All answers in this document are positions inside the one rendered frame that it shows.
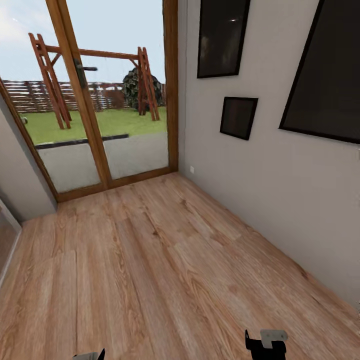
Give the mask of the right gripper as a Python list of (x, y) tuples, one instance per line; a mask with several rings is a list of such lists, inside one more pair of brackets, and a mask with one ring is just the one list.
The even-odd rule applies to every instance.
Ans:
[(286, 360), (283, 342), (272, 340), (272, 348), (264, 348), (262, 341), (250, 339), (248, 330), (245, 330), (245, 344), (251, 350), (253, 360)]

